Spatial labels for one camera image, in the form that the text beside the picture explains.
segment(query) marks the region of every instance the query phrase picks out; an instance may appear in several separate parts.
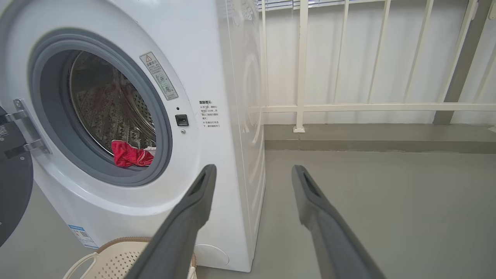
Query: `red cloth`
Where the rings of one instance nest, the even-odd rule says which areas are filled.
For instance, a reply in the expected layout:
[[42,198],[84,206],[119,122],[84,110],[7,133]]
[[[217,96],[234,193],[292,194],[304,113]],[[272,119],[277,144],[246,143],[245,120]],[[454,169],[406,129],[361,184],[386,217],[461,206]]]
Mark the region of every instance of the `red cloth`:
[[126,168],[132,165],[144,167],[152,163],[153,155],[150,152],[132,147],[122,140],[112,141],[112,152],[114,153],[114,163],[117,167]]

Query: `white front-loading washing machine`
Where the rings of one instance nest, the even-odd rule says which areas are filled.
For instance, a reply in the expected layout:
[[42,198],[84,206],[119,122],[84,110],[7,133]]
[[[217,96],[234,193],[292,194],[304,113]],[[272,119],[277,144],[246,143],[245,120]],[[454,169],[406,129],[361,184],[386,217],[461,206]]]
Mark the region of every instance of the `white front-loading washing machine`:
[[[152,236],[215,164],[198,264],[250,271],[265,188],[254,1],[13,0],[0,12],[3,119],[35,142],[35,183],[81,242]],[[153,161],[115,166],[113,140]]]

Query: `metal railing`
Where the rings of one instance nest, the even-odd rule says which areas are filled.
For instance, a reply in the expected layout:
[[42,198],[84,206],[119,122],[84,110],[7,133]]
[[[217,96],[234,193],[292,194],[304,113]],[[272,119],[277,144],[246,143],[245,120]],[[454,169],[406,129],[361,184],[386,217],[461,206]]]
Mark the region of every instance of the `metal railing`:
[[[342,71],[342,63],[343,63],[343,51],[346,49],[346,27],[348,21],[348,10],[349,5],[351,3],[362,3],[362,2],[371,2],[371,1],[383,1],[384,2],[384,13],[382,18],[382,25],[379,35],[379,42],[377,46],[377,53],[375,56],[375,64],[372,72],[372,80],[369,87],[367,103],[353,103],[353,104],[336,104],[336,96],[339,94],[343,94],[340,90],[340,75]],[[264,75],[264,80],[268,81],[268,71],[267,71],[267,45],[266,45],[266,24],[265,24],[265,12],[267,11],[267,3],[275,3],[277,1],[263,1],[261,0],[261,14],[262,14],[262,60],[263,60],[263,69],[262,74]],[[429,27],[429,19],[431,17],[431,12],[433,8],[434,0],[427,0],[427,4],[424,11],[424,17],[422,21],[422,27],[420,30],[419,39],[417,41],[417,47],[415,49],[415,55],[413,59],[413,63],[410,69],[408,82],[406,86],[406,90],[403,95],[402,103],[371,103],[371,97],[374,94],[374,85],[376,84],[376,73],[378,69],[378,64],[380,62],[380,57],[382,55],[383,43],[385,41],[385,29],[388,25],[388,16],[389,9],[391,5],[391,0],[341,0],[341,1],[327,1],[327,5],[344,5],[344,16],[343,16],[343,25],[342,25],[342,33],[341,33],[341,42],[339,49],[339,58],[338,58],[338,68],[337,68],[337,79],[335,83],[335,94],[333,97],[332,103],[329,104],[315,104],[315,105],[306,105],[305,104],[305,77],[306,77],[306,56],[307,56],[307,30],[308,30],[308,12],[309,12],[309,0],[300,0],[298,1],[298,8],[300,10],[300,40],[299,40],[299,66],[298,66],[298,92],[297,92],[297,103],[296,105],[271,105],[263,107],[263,112],[265,113],[281,113],[281,112],[296,112],[296,126],[293,131],[295,133],[304,133],[305,129],[303,127],[303,116],[305,112],[335,112],[335,111],[496,111],[496,103],[480,103],[480,100],[485,92],[485,89],[488,85],[488,79],[491,76],[491,72],[495,67],[495,58],[496,58],[496,46],[492,52],[486,70],[484,72],[483,78],[481,80],[480,86],[477,90],[477,93],[470,103],[459,103],[459,102],[449,102],[444,103],[444,99],[448,92],[449,85],[453,78],[453,73],[455,71],[455,67],[458,63],[458,59],[460,57],[460,52],[462,50],[462,46],[467,35],[468,27],[470,25],[473,16],[475,15],[475,11],[477,9],[477,0],[469,0],[467,9],[465,11],[463,21],[461,24],[461,29],[458,35],[458,39],[455,45],[455,53],[452,58],[451,63],[449,64],[449,72],[446,81],[443,83],[441,92],[439,93],[437,102],[429,102],[429,103],[408,103],[411,91],[412,91],[412,80],[415,76],[417,65],[419,62],[419,57],[422,53],[425,37],[427,33],[427,29]],[[268,89],[267,82],[265,82],[264,86],[265,90]]]

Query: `floor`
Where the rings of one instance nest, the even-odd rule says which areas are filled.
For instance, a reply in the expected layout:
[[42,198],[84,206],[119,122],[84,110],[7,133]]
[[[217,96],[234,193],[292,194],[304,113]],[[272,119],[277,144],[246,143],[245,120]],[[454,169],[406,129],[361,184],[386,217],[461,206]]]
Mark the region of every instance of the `floor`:
[[[198,267],[199,279],[320,278],[291,186],[304,165],[389,279],[492,278],[496,155],[267,151],[267,184],[251,273]],[[62,278],[82,247],[35,187],[0,247],[5,278]]]

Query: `beige plastic basket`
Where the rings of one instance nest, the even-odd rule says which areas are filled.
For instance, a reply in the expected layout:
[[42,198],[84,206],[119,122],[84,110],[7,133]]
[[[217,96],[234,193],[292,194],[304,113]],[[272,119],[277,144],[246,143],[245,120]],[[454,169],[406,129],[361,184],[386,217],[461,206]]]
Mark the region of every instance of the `beige plastic basket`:
[[[123,237],[100,247],[86,255],[67,271],[63,279],[71,278],[74,271],[86,261],[92,260],[90,267],[80,279],[122,279],[132,267],[150,241],[148,237]],[[193,255],[186,279],[196,279],[196,258]]]

